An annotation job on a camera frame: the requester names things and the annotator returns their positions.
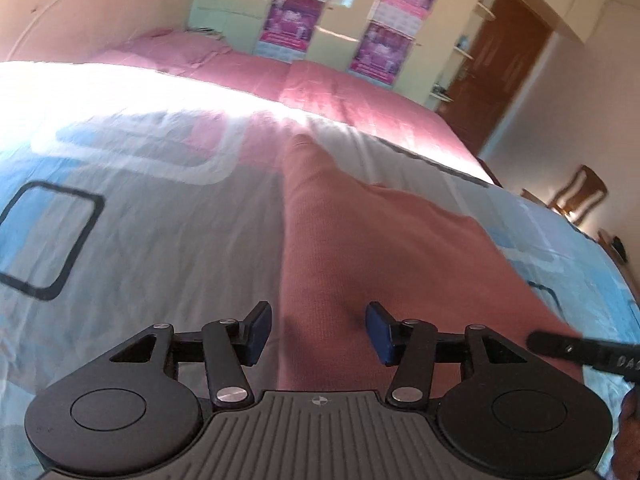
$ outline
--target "round black disc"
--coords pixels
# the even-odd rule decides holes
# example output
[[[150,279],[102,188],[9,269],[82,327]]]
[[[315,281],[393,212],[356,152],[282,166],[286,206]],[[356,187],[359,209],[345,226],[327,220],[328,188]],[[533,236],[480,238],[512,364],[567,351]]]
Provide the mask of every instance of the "round black disc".
[[[436,416],[446,439],[506,478],[557,478],[595,465],[610,436],[606,405],[561,372],[528,368],[489,366],[450,390]]]
[[[43,464],[80,476],[124,476],[191,442],[202,425],[197,398],[162,372],[145,374],[136,365],[119,364],[117,374],[97,379],[72,374],[36,396],[24,425]],[[95,386],[87,391],[87,384]]]

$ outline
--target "ribbed rubber surface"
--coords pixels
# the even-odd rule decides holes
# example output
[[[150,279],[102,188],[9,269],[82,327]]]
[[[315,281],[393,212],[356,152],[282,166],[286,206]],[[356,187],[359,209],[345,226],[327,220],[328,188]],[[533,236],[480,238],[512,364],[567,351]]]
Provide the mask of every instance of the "ribbed rubber surface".
[[[220,413],[189,450],[140,480],[469,480],[491,476],[451,455],[427,421],[373,392],[267,392]],[[575,479],[596,479],[583,473]],[[49,473],[43,480],[62,480]]]

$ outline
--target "bed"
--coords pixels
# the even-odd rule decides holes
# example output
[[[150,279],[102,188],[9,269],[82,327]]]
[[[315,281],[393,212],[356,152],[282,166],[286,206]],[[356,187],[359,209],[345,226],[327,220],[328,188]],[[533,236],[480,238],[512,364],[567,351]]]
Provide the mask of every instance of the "bed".
[[[399,94],[318,63],[232,51],[214,33],[162,28],[98,53],[90,62],[161,70],[249,92],[388,140],[444,166],[493,183],[447,123]]]
[[[142,68],[8,62],[0,79],[3,479],[41,472],[23,427],[34,394],[127,337],[157,322],[189,332],[241,319],[261,300],[278,319],[282,152],[300,133],[363,182],[475,218],[578,332],[640,342],[637,307],[598,244],[431,157],[343,121]],[[282,338],[276,322],[247,370],[255,390],[278,386]],[[206,396],[198,365],[181,367],[180,380]],[[585,370],[584,380],[615,414],[622,379]]]

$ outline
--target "hand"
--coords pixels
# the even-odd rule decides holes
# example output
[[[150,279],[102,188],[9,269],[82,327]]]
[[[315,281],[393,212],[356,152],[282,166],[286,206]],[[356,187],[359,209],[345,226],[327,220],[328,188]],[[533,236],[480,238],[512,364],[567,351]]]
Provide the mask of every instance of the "hand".
[[[618,480],[638,480],[640,474],[640,420],[636,419],[636,390],[622,400],[618,436],[613,441],[611,468]]]

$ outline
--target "wooden door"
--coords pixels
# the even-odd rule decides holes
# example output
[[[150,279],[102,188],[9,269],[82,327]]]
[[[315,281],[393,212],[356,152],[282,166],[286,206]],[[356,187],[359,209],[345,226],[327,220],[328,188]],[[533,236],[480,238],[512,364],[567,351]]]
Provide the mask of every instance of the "wooden door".
[[[496,0],[438,113],[477,155],[526,79],[551,30],[520,0]]]

